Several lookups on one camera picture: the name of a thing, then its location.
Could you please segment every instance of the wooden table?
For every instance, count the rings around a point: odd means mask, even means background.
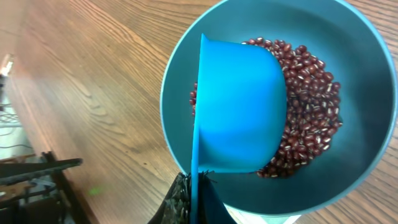
[[[93,223],[146,223],[178,167],[159,118],[162,75],[186,28],[217,0],[32,0],[7,92],[38,151],[67,170]],[[398,1],[350,0],[398,61]],[[398,132],[357,190],[298,223],[396,223]]]

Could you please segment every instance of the red bean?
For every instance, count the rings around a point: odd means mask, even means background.
[[[323,78],[320,78],[320,79],[319,79],[319,85],[325,86],[326,84],[327,84],[327,81],[326,81],[326,80],[324,80]]]
[[[297,136],[299,136],[300,135],[300,131],[298,131],[298,130],[294,130],[293,132],[291,132],[291,134],[290,134],[291,136],[294,136],[294,137],[297,137]]]
[[[332,111],[333,111],[334,116],[337,116],[339,111],[340,111],[340,109],[338,107],[335,107],[335,108],[332,109]]]
[[[286,145],[285,147],[284,147],[284,150],[285,151],[290,151],[292,149],[292,146],[290,146],[290,145]]]
[[[311,77],[305,77],[303,83],[309,85],[311,83]]]
[[[300,160],[300,164],[301,165],[307,165],[308,164],[308,157],[301,159]]]
[[[305,137],[304,137],[304,140],[314,140],[315,139],[315,136],[313,135],[313,134],[307,134]]]
[[[290,72],[289,71],[285,71],[284,72],[284,77],[285,77],[285,79],[290,78]]]
[[[322,154],[322,151],[319,150],[319,149],[314,149],[314,150],[312,151],[312,153],[313,153],[314,156],[320,156],[320,155]]]
[[[312,127],[308,130],[308,132],[310,132],[310,133],[314,133],[315,131],[318,131],[318,128],[315,127],[315,126],[312,126]]]
[[[282,167],[282,165],[284,164],[284,162],[283,162],[283,160],[282,159],[278,159],[277,161],[276,161],[276,166],[277,167]]]
[[[322,113],[322,112],[319,112],[319,113],[316,113],[316,114],[315,114],[315,117],[316,117],[316,119],[322,119],[322,118],[325,117],[325,114]]]
[[[317,135],[315,136],[315,144],[320,144],[321,141],[322,141],[322,137],[321,137],[319,134],[317,134]]]
[[[249,44],[251,44],[251,45],[254,45],[254,44],[256,44],[256,40],[254,40],[254,39],[250,39],[250,40],[249,40]]]
[[[296,147],[299,146],[299,144],[300,144],[299,141],[295,141],[295,142],[292,143],[292,147],[296,148]]]
[[[304,144],[305,144],[305,146],[307,146],[307,147],[312,147],[312,146],[314,146],[314,141],[306,140],[306,141],[304,142]]]
[[[304,115],[304,119],[305,119],[307,122],[311,121],[311,115],[309,115],[308,113],[305,114],[305,115]]]
[[[318,58],[314,55],[310,56],[310,61],[311,63],[317,63],[318,62]]]
[[[309,130],[310,128],[311,128],[311,124],[310,123],[306,123],[302,127],[303,130]]]
[[[284,65],[285,66],[290,66],[292,64],[292,61],[291,60],[289,60],[289,59],[287,59],[287,60],[284,60]]]
[[[293,144],[293,142],[295,142],[295,141],[297,141],[297,139],[294,137],[288,138],[288,140],[287,140],[287,142],[290,144]]]
[[[310,58],[310,56],[311,56],[311,53],[310,53],[310,52],[304,52],[304,53],[302,54],[303,59],[308,59],[308,58]]]
[[[264,41],[264,46],[265,46],[265,47],[271,47],[271,46],[272,46],[272,41],[270,41],[270,40],[265,40],[265,41]]]
[[[331,137],[329,137],[329,136],[325,136],[325,137],[322,138],[322,142],[324,144],[326,144],[326,143],[328,144],[330,141],[331,141]]]
[[[268,167],[268,173],[270,173],[270,174],[275,174],[275,173],[276,173],[276,167],[274,167],[274,166],[269,166],[269,167]]]
[[[310,71],[310,73],[313,75],[315,72],[317,72],[317,68],[314,65],[310,65],[308,67],[308,71]]]
[[[313,82],[313,81],[312,81],[311,87],[312,87],[312,90],[313,90],[313,91],[318,91],[318,89],[319,89],[319,85],[316,84],[316,83]]]
[[[285,152],[284,150],[281,150],[281,149],[278,150],[278,154],[281,155],[281,156],[284,156],[285,153],[286,153],[286,152]]]
[[[312,62],[310,60],[306,59],[306,60],[303,61],[303,64],[305,66],[310,66],[310,65],[312,65]]]
[[[197,97],[197,91],[196,91],[196,90],[192,91],[192,92],[190,93],[190,95],[191,95],[192,98]]]
[[[315,78],[320,79],[323,77],[323,74],[319,72],[319,70],[317,71],[317,73],[315,73],[314,75]]]
[[[290,50],[292,50],[292,44],[286,44],[284,47],[284,51],[285,52],[290,52]]]
[[[301,70],[299,71],[299,73],[302,74],[303,77],[309,77],[309,76],[311,75],[311,73],[310,73],[307,69],[305,69],[305,68],[301,69]]]
[[[284,40],[279,40],[279,47],[285,47],[286,43]]]
[[[288,138],[289,138],[289,136],[286,133],[282,134],[282,139],[288,139]]]
[[[292,154],[292,152],[287,151],[287,152],[286,152],[285,158],[286,158],[286,161],[291,161],[291,160],[293,159],[293,154]]]
[[[299,107],[300,106],[300,102],[298,100],[294,100],[293,101],[293,106],[294,107]]]
[[[293,53],[287,52],[287,53],[285,54],[285,59],[287,59],[287,60],[292,60],[293,58],[294,58]]]
[[[331,98],[331,102],[334,105],[338,105],[340,103],[340,98],[338,98],[337,96],[334,96],[334,97]]]
[[[290,127],[289,127],[289,125],[285,125],[284,131],[285,131],[285,133],[290,133]]]
[[[332,75],[330,72],[325,72],[325,73],[323,74],[323,78],[324,78],[325,80],[328,80],[329,82],[332,81],[332,80],[334,79],[333,75]]]
[[[297,151],[298,152],[306,152],[307,151],[307,147],[305,147],[304,145],[299,145],[297,147]]]
[[[318,127],[319,127],[319,128],[325,127],[326,124],[327,124],[327,122],[328,122],[328,121],[327,121],[326,119],[323,119],[323,120],[319,121]]]
[[[289,174],[289,170],[293,169],[293,167],[294,167],[293,162],[292,162],[292,161],[289,161],[289,162],[287,163],[287,167],[286,167],[286,168],[288,168],[288,174]]]
[[[263,171],[256,171],[256,174],[257,174],[259,177],[264,177],[264,172],[263,172]]]
[[[256,44],[262,44],[264,42],[264,38],[258,37],[256,40]]]
[[[332,118],[335,115],[335,111],[332,108],[328,108],[328,110],[326,111],[326,116],[328,118]]]
[[[326,151],[326,150],[329,150],[329,148],[330,148],[330,145],[329,145],[329,144],[326,144],[326,145],[324,145],[324,146],[322,147],[322,150],[323,150],[323,151]]]
[[[297,72],[295,70],[290,70],[290,77],[292,78],[297,77]]]
[[[301,86],[301,89],[302,90],[307,90],[307,89],[309,89],[310,88],[310,85],[309,84],[306,84],[306,83],[304,83],[302,86]]]
[[[287,145],[286,141],[281,141],[279,147],[284,148],[286,145]]]
[[[305,152],[299,152],[298,155],[300,156],[301,159],[306,160],[308,159],[308,154]]]
[[[300,97],[300,101],[303,101],[303,102],[306,102],[309,99],[308,94],[306,94],[306,93],[301,93],[299,95],[299,97]]]
[[[300,85],[300,81],[298,79],[294,79],[293,83],[292,83],[292,86],[297,87],[299,85]]]
[[[300,159],[300,155],[298,152],[293,152],[293,159],[296,159],[296,160]]]
[[[334,90],[339,90],[341,88],[341,85],[338,82],[334,82],[332,87],[333,87]]]
[[[332,122],[331,125],[332,125],[334,128],[339,128],[339,127],[340,127],[339,122],[336,122],[336,121]]]
[[[326,67],[326,63],[324,61],[318,60],[317,61],[318,68],[324,69]]]
[[[300,45],[297,49],[299,49],[299,51],[301,51],[303,53],[307,51],[307,47],[304,45]]]
[[[336,132],[337,132],[337,129],[336,129],[336,128],[330,128],[330,129],[328,129],[328,131],[327,131],[326,133],[327,133],[327,135],[332,136],[332,135],[334,135]]]
[[[271,161],[269,162],[270,164],[275,164],[276,163],[276,158],[275,156],[271,159]]]
[[[332,90],[330,92],[330,94],[332,94],[333,96],[337,96],[338,95],[338,91],[337,90]]]
[[[301,52],[299,49],[295,49],[295,50],[294,50],[294,52],[295,52],[296,56],[298,56],[298,55],[301,55],[301,54],[302,54],[302,52]]]
[[[313,160],[315,157],[313,156],[313,154],[312,153],[308,153],[308,159],[309,160]]]
[[[319,125],[319,121],[318,120],[311,120],[311,124],[313,125],[313,126],[318,126]]]

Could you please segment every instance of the blue bowl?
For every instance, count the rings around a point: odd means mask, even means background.
[[[225,204],[273,217],[312,212],[344,197],[375,168],[392,135],[397,80],[391,55],[374,26],[342,0],[229,0],[192,24],[165,71],[162,125],[181,170],[190,172],[193,117],[188,100],[197,80],[201,33],[228,42],[263,36],[306,45],[342,86],[344,125],[329,151],[288,179],[212,174]]]

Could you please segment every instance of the cable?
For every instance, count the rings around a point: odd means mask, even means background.
[[[33,147],[26,146],[26,145],[23,145],[23,144],[18,144],[18,145],[15,145],[15,146],[0,147],[0,149],[9,149],[9,148],[12,148],[12,147],[17,147],[17,146],[23,146],[23,147],[26,147],[26,148],[29,148],[29,149],[33,149]]]
[[[14,131],[15,131],[15,128],[12,128],[12,130],[11,130],[9,133],[7,133],[7,134],[0,134],[0,137],[1,137],[1,136],[7,136],[7,135],[9,135],[9,134],[12,134]]]

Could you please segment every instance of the pile of red beans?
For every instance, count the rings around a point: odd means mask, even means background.
[[[288,177],[330,148],[332,136],[343,123],[338,119],[340,83],[325,71],[326,63],[301,45],[296,49],[283,40],[250,39],[242,44],[267,49],[282,68],[287,93],[287,114],[279,148],[259,177]],[[198,83],[190,93],[195,115]]]

